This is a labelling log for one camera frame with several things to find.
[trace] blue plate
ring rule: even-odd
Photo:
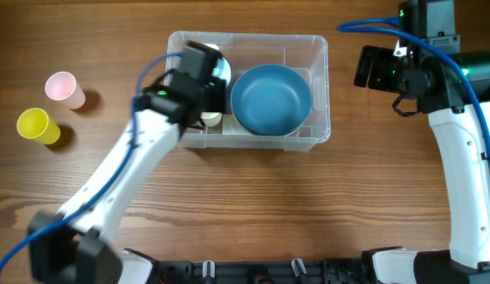
[[[230,93],[236,119],[250,132],[285,136],[301,127],[312,97],[304,79],[281,65],[260,65],[239,77]]]

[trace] clear plastic container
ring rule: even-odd
[[[174,32],[168,53],[182,51],[187,40],[213,43],[229,62],[232,78],[227,95],[236,80],[251,68],[278,64],[297,71],[309,84],[312,109],[305,123],[289,136],[256,136],[248,133],[228,111],[215,127],[204,131],[187,129],[181,144],[187,148],[276,148],[309,151],[331,135],[329,111],[329,68],[327,40],[320,35],[259,35],[220,32]],[[175,68],[179,58],[169,58],[166,70]]]

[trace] blue tube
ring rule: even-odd
[[[376,20],[371,19],[371,23],[379,23]],[[460,79],[462,82],[462,85],[464,88],[467,90],[467,94],[469,95],[469,99],[471,103],[473,104],[474,107],[474,112],[476,113],[478,123],[480,124],[481,128],[481,133],[483,135],[483,140],[484,140],[484,146],[485,146],[485,151],[486,155],[488,157],[488,172],[490,173],[490,132],[488,130],[488,125],[487,122],[484,118],[483,110],[481,109],[480,102],[478,102],[478,98],[476,95],[476,92],[473,90],[473,87],[471,86],[469,80],[467,80],[466,75],[458,66],[458,64],[451,59],[448,55],[443,53],[441,50],[435,48],[434,46],[426,43],[422,39],[411,35],[407,32],[403,32],[397,29],[393,28],[380,28],[380,27],[354,27],[351,28],[354,25],[359,25],[359,24],[367,24],[369,23],[368,20],[363,20],[363,21],[354,21],[354,22],[349,22],[345,24],[340,24],[337,27],[338,32],[361,32],[361,33],[378,33],[378,34],[385,34],[385,35],[392,35],[392,36],[397,36],[401,39],[406,39],[409,40],[411,43],[414,43],[418,45],[419,47],[429,51],[432,53],[434,56],[436,56],[439,60],[441,60],[443,63],[446,65],[450,66],[455,73],[457,74],[457,77]]]
[[[141,84],[143,83],[143,79],[150,71],[151,68],[153,68],[157,63],[162,62],[166,60],[166,58],[169,58],[171,56],[181,56],[181,53],[176,53],[176,54],[165,54],[163,56],[159,56],[156,59],[154,59],[150,64],[148,64],[143,72],[141,72],[141,75],[138,77],[137,83],[136,83],[136,97],[140,95],[141,93]],[[23,247],[26,245],[29,245],[33,241],[36,241],[40,239],[41,237],[50,234],[53,231],[61,229],[63,226],[67,225],[69,222],[73,221],[74,219],[78,218],[80,215],[85,213],[92,205],[99,200],[104,193],[114,184],[114,182],[117,180],[117,178],[120,176],[122,171],[124,170],[125,166],[127,166],[127,163],[131,159],[131,156],[133,155],[134,152],[134,144],[136,143],[136,138],[137,138],[137,120],[136,120],[136,100],[133,99],[131,102],[131,123],[132,123],[132,134],[131,134],[131,139],[132,143],[130,144],[129,148],[127,149],[127,152],[125,153],[125,157],[118,166],[117,170],[113,173],[113,175],[110,177],[110,180],[80,209],[76,210],[74,213],[71,215],[67,215],[63,220],[55,222],[49,226],[46,226],[42,229],[37,230],[36,232],[28,235],[24,240],[19,242],[17,245],[15,245],[6,255],[1,259],[0,261],[0,276],[2,269],[5,267],[5,265],[8,263],[9,260],[11,260],[12,257],[14,257],[17,252],[19,252]]]

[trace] blue cable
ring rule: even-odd
[[[376,23],[385,23],[385,24],[390,24],[395,27],[398,25],[395,25],[395,22],[398,21],[398,17],[392,17],[389,18],[389,20],[385,20],[384,18],[381,19],[370,19],[370,20],[362,20],[362,21],[353,21],[353,22],[348,22],[345,24],[340,24],[337,27],[338,32],[362,32],[362,33],[379,33],[379,34],[385,34],[385,35],[392,35],[392,36],[397,36],[401,39],[406,39],[410,41],[411,43],[414,43],[418,45],[419,47],[429,51],[433,55],[435,55],[438,59],[440,59],[442,62],[450,66],[455,73],[457,74],[457,77],[460,79],[462,82],[462,85],[464,88],[467,90],[467,94],[469,95],[469,99],[471,103],[473,104],[474,107],[474,112],[476,113],[478,122],[481,127],[481,133],[483,135],[483,140],[484,140],[484,146],[486,150],[486,155],[487,155],[487,162],[488,162],[488,172],[490,173],[490,132],[488,131],[488,125],[487,122],[484,118],[483,115],[483,110],[481,109],[480,102],[478,102],[478,98],[476,95],[476,92],[473,90],[473,87],[471,87],[471,83],[469,80],[467,80],[466,75],[458,66],[458,64],[451,59],[448,55],[443,53],[441,50],[435,48],[434,46],[426,43],[424,40],[411,35],[407,32],[403,32],[397,29],[393,28],[380,28],[380,27],[357,27],[357,28],[351,28],[354,25],[359,25],[359,24],[376,24]]]
[[[141,72],[141,75],[138,77],[138,80],[136,83],[136,96],[135,96],[135,98],[138,97],[141,93],[140,87],[141,87],[141,84],[143,83],[143,79],[146,76],[146,74],[148,73],[148,71],[150,71],[150,69],[153,68],[157,63],[162,62],[171,56],[181,56],[181,53],[165,54],[163,56],[159,56],[144,68],[143,72]],[[131,159],[131,156],[133,155],[133,152],[134,152],[134,145],[136,144],[137,119],[136,119],[136,114],[135,114],[136,113],[136,100],[135,100],[135,98],[131,102],[131,123],[133,125],[133,127],[132,127],[133,131],[131,134],[132,142],[131,142],[129,148],[127,149],[127,152],[125,153],[124,159],[122,160],[122,162],[118,166],[117,170],[110,177],[108,182],[84,206],[80,207],[80,209],[76,210],[71,215],[66,216],[61,221],[55,222],[55,223],[50,224],[50,225],[48,225],[42,229],[37,230],[36,232],[28,235],[24,240],[19,242],[17,245],[15,245],[0,261],[0,276],[1,276],[2,269],[5,267],[5,265],[8,263],[8,261],[11,260],[12,257],[14,257],[17,254],[17,252],[19,252],[23,247],[25,247],[26,245],[29,245],[33,241],[36,241],[36,240],[40,239],[41,237],[43,237],[47,234],[50,234],[56,230],[61,229],[63,226],[67,225],[69,222],[78,218],[80,215],[85,213],[90,207],[92,207],[92,205],[94,205],[95,202],[97,202],[97,200],[99,200],[104,195],[104,193],[106,193],[106,191],[115,183],[117,178],[120,176],[120,174],[124,170],[125,166],[127,166],[127,163],[129,162],[129,160]]]

